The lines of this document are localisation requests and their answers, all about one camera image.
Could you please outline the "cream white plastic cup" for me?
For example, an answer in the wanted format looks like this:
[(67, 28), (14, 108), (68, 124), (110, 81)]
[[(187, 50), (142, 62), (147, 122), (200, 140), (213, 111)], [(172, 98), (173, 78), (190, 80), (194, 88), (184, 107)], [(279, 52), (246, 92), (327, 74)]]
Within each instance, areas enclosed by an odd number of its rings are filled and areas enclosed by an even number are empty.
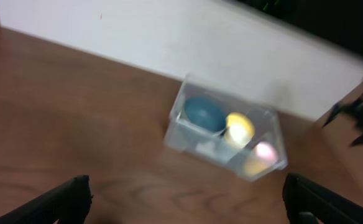
[(223, 141), (207, 141), (198, 143), (195, 151), (212, 159), (225, 160), (228, 149)]

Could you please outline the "yellow small bowl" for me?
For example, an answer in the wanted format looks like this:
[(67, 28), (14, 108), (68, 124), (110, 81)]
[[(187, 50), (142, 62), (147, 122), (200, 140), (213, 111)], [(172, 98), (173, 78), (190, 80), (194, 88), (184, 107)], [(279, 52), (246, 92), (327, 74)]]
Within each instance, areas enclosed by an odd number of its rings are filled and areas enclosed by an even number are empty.
[(235, 149), (243, 149), (255, 135), (252, 121), (241, 113), (230, 113), (226, 117), (225, 142)]

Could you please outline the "pink plastic cup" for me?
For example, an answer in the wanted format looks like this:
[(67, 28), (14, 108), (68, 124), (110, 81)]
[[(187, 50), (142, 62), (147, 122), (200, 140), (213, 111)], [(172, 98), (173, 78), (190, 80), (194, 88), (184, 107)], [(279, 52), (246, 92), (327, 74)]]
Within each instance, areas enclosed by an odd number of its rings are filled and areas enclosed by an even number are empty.
[(278, 161), (276, 149), (268, 142), (262, 141), (256, 145), (252, 152), (255, 157), (264, 161), (266, 164), (275, 164)]

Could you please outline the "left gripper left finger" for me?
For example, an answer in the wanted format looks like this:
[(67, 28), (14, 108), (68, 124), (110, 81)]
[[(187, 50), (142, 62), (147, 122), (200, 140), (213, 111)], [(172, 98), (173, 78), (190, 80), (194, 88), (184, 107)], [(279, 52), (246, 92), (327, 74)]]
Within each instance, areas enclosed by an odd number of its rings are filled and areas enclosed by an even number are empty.
[(84, 224), (92, 204), (88, 175), (78, 175), (0, 217), (0, 224)]

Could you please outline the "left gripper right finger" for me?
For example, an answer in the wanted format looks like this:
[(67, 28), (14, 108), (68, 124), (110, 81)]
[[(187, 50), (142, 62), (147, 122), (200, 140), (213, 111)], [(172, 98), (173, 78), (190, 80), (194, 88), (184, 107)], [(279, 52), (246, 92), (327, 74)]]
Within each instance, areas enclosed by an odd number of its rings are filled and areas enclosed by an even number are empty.
[(363, 224), (363, 207), (300, 174), (287, 175), (282, 198), (290, 224)]

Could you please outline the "yellow cup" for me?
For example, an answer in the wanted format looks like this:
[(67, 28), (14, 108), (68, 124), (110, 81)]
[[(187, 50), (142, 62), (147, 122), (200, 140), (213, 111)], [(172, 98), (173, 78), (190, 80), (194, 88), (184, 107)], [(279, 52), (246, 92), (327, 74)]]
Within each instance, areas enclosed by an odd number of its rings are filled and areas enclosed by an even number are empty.
[(270, 165), (264, 160), (256, 157), (248, 157), (243, 165), (246, 176), (253, 177), (268, 169)]

